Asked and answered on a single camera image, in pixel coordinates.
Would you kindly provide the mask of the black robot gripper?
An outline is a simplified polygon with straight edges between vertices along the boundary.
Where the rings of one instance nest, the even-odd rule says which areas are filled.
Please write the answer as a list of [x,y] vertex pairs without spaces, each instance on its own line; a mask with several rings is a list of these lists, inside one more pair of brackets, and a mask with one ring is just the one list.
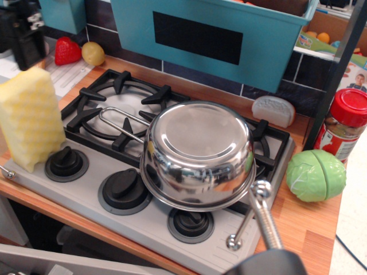
[[1,57],[13,54],[20,70],[46,57],[43,17],[38,1],[1,1]]

